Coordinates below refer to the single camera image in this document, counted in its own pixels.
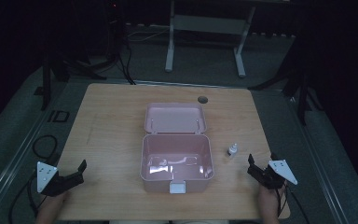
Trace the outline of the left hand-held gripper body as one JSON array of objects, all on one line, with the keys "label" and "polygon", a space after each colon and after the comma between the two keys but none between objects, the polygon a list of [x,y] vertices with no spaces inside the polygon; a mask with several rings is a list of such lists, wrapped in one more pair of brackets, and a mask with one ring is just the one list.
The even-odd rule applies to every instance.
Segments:
[{"label": "left hand-held gripper body", "polygon": [[54,197],[65,192],[63,177],[57,167],[39,161],[36,165],[36,190],[38,193]]}]

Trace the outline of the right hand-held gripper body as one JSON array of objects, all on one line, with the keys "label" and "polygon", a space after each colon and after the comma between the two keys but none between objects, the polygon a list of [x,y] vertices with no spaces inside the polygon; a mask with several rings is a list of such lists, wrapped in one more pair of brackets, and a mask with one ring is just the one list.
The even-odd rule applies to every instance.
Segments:
[{"label": "right hand-held gripper body", "polygon": [[248,168],[247,173],[267,189],[280,189],[285,181],[298,184],[286,160],[269,161],[265,169],[256,165],[254,169]]}]

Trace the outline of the person's right hand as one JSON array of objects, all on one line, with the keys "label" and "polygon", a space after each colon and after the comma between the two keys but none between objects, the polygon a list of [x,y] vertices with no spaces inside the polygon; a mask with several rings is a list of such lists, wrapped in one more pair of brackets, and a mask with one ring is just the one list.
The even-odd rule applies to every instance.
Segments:
[{"label": "person's right hand", "polygon": [[281,197],[285,187],[280,189],[267,189],[260,185],[258,188],[258,209],[263,224],[280,224],[278,219]]}]

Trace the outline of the person's left hand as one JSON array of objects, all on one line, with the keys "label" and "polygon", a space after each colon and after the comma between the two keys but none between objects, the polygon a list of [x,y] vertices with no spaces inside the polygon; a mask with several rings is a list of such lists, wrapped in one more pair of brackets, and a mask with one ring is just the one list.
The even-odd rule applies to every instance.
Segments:
[{"label": "person's left hand", "polygon": [[54,224],[69,196],[69,191],[54,197],[48,196],[40,206],[34,224]]}]

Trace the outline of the pink plastic storage box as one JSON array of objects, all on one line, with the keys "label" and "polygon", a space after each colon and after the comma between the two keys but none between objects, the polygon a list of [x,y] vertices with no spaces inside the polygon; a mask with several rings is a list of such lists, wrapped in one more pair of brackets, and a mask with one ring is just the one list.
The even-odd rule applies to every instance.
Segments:
[{"label": "pink plastic storage box", "polygon": [[203,108],[193,103],[151,103],[145,111],[140,176],[148,192],[203,192],[213,178]]}]

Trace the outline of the black tripod stand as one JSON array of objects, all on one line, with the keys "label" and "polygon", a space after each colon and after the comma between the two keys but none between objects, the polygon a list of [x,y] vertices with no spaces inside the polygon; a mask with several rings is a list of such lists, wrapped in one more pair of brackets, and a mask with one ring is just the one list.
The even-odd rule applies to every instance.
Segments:
[{"label": "black tripod stand", "polygon": [[308,88],[310,76],[316,65],[314,36],[301,33],[296,36],[293,44],[283,58],[274,77],[258,85],[249,87],[251,91],[261,91],[284,79],[287,80],[282,89],[285,97],[293,97],[298,92],[296,116],[302,125],[306,125]]},{"label": "black tripod stand", "polygon": [[52,98],[51,80],[66,82],[75,71],[102,80],[99,69],[117,63],[124,45],[123,0],[37,0],[43,52],[43,110]]}]

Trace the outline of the white metal stand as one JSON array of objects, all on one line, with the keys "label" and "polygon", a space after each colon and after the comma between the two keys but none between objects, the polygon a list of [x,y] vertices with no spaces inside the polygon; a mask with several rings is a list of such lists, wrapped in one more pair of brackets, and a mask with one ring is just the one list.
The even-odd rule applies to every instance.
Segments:
[{"label": "white metal stand", "polygon": [[238,76],[245,77],[245,68],[242,59],[242,49],[249,34],[250,27],[255,14],[255,7],[250,7],[245,20],[226,19],[190,16],[175,13],[175,2],[170,0],[170,24],[169,24],[169,44],[166,56],[165,71],[171,72],[174,59],[174,31],[192,31],[203,33],[217,33],[226,35],[239,35],[240,43],[233,49],[234,59],[237,66]]}]

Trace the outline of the black rectangular floor bracket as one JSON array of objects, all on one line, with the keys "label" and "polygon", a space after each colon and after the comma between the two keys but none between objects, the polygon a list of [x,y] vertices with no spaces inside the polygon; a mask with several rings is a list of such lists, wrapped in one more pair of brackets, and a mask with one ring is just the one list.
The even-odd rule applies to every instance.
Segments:
[{"label": "black rectangular floor bracket", "polygon": [[48,122],[66,122],[70,117],[68,111],[53,110],[50,112]]}]

